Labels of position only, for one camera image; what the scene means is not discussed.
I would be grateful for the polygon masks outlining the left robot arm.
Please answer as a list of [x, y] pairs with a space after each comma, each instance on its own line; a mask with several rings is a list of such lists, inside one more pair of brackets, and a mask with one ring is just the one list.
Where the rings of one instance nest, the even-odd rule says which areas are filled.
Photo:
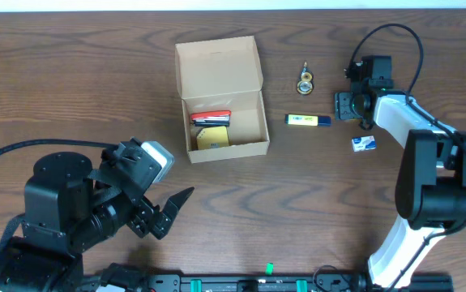
[[[0, 291], [75, 291], [83, 280], [83, 253], [124, 225], [140, 238], [162, 239], [193, 193], [172, 195], [153, 205], [146, 190], [161, 165], [141, 148], [106, 149], [93, 168], [77, 152], [42, 157], [24, 188], [25, 212], [0, 242]], [[20, 237], [12, 226], [23, 229]]]

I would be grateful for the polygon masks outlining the brown cardboard box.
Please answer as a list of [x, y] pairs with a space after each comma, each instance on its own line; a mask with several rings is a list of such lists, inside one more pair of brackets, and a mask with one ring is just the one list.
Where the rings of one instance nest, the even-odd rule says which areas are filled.
[[[186, 152], [193, 164], [265, 155], [270, 145], [263, 73], [253, 36], [175, 45], [177, 91], [182, 100]], [[192, 114], [230, 111], [229, 145], [200, 149]]]

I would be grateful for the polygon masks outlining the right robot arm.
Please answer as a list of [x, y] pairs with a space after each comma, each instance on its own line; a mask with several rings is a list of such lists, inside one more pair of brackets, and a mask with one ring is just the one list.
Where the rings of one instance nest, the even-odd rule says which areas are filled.
[[334, 106], [336, 118], [380, 127], [404, 150], [395, 185], [398, 216], [353, 288], [409, 289], [434, 245], [466, 228], [466, 131], [440, 122], [409, 94], [390, 88], [338, 92]]

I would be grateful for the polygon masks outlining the yellow sticky note pad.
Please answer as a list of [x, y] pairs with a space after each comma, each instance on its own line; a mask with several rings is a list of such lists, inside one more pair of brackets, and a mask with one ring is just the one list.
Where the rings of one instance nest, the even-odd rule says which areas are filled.
[[223, 148], [229, 146], [227, 127], [204, 127], [196, 136], [198, 150]]

